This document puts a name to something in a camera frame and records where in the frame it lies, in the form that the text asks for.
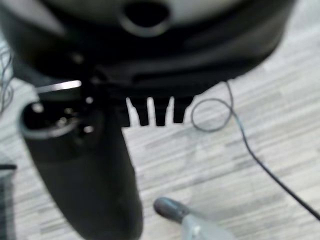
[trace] black cable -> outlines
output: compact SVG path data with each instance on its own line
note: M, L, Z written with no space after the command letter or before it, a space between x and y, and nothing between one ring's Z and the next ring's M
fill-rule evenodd
M9 59L6 64L4 64L4 55L9 54ZM10 87L10 83L12 81L12 78L10 78L7 82L5 82L5 76L8 68L10 67L10 64L12 62L12 55L11 51L7 50L0 55L0 61L2 65L2 72L1 72L1 78L0 78L0 117L3 115L4 111L9 107L11 104L13 98L14 98L14 90L12 87Z
M0 171L1 170L16 170L18 167L14 164L0 164Z
M232 91L231 91L231 87L230 87L230 84L229 82L225 81L224 82L227 89L228 89L228 92L229 92L229 97L230 97L230 106L231 108L233 109L234 108L234 98L232 96ZM224 121L224 123L220 126L220 127L216 127L216 128L211 128L211 129L205 129L205 128L202 128L202 127L199 127L196 122L195 122L195 110L196 110L196 107L194 107L192 109L192 112L191 112L191 122L192 122L192 125L199 131L201 132L205 132L205 133L214 133L214 132L217 132L217 131L220 131L222 129L225 128L225 126L229 123L231 117L232 117L232 112L229 111L229 115L228 117L226 118L226 120Z
M256 163L258 165L260 165L262 167L262 169L280 186L283 188L284 191L286 191L291 197L293 197L302 207L304 207L310 214L312 214L316 219L318 219L320 221L320 214L315 211L309 204L307 204L306 202L304 202L300 197L298 197L291 189L289 189L284 183L282 183L264 164L263 162L261 162L261 160L259 160L259 158L255 155L255 153L252 151L252 149L250 148L250 145L248 143L248 140L247 140L247 136L246 136L246 133L245 133L245 129L244 129L244 126L239 118L239 116L237 115L237 113L235 112L234 110L234 107L233 107L233 102L234 102L234 97L233 97L233 94L232 94L232 91L231 91L231 88L229 86L229 84L227 83L227 86L228 86L228 90L229 90L229 94L230 94L230 100L231 100L231 103L232 103L232 106L230 106L228 103L226 103L225 101L221 100L221 99L218 99L218 98L209 98L209 99L205 99L205 100L202 100L200 102L198 102L192 109L192 112L191 112L191 122L193 124L193 126L202 131L202 132L206 132L206 133L210 133L210 132L215 132L216 130L211 130L211 131L208 131L208 130L205 130L199 126L197 126L195 124L195 121L194 121L194 114L195 114L195 110L198 108L198 106L200 106L201 104L203 103L206 103L206 102L219 102L223 105L225 105L228 109L229 109L229 112L230 112L230 115L231 116L234 116L234 119L241 131L241 134L242 134L242 138L243 138L243 142L245 144L245 147L246 149L248 150L249 154L252 156L252 158L256 161Z

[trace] floor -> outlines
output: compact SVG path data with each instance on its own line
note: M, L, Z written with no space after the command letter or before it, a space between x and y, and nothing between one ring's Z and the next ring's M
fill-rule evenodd
M278 50L260 67L230 81L235 110L248 140L264 163L301 198L320 211L320 1L300 0ZM16 80L11 108L0 120L0 161L15 162L12 236L16 240L79 240L48 195L16 121L21 108L35 99L31 86ZM206 98L228 101L219 84ZM144 207L142 240L178 240L180 226L152 208L167 196L205 213L240 240L320 239L320 224L291 199L248 155L234 120L225 129L202 133L190 123L166 128L134 127L124 135L135 165ZM196 121L217 126L225 109L203 105Z

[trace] metal screw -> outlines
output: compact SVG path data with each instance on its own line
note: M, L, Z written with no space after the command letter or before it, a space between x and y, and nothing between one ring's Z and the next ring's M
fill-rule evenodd
M59 121L56 122L56 124L58 127L63 127L64 125L66 125L67 121L68 120L65 117L61 117Z
M32 105L31 105L31 108L32 108L32 110L33 110L35 113L37 113L37 114L43 113L44 110L45 110L45 109L44 109L44 106L43 106L41 103L39 103L39 102L32 104Z
M94 102L94 99L91 97L91 96L88 96L86 99L85 99L85 102L87 104L92 104Z
M86 134L90 134L92 133L93 131L95 130L95 128L93 126L85 126L83 128L83 131L86 133Z
M64 110L64 113L65 113L65 114L73 114L73 113L74 113L74 110L73 110L72 108L66 108L66 109Z
M71 59L76 63L76 64L83 64L85 61L85 57L79 53L79 52L73 52L70 54Z

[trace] black cylinder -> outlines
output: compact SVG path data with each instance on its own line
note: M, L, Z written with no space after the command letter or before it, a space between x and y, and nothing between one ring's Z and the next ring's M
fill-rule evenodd
M19 127L48 191L70 224L86 240L138 239L142 207L114 111L96 109L64 126L48 126L44 116L30 104Z

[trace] wood grain floor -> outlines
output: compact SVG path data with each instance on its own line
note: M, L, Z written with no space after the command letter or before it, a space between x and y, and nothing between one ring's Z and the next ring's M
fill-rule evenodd
M320 1L300 0L278 50L260 67L231 80L235 110L256 154L306 202L320 211ZM11 108L0 119L0 163L13 161L14 224L9 239L79 240L48 195L16 120L35 99L31 86L16 80ZM219 84L195 99L228 101ZM217 104L196 111L203 127L215 127L225 115ZM207 134L190 123L166 128L134 127L124 135L136 168L144 207L143 240L177 240L180 226L157 216L153 201L167 196L203 212L240 240L316 240L320 223L278 187L248 155L234 120ZM2 172L1 176L10 175Z

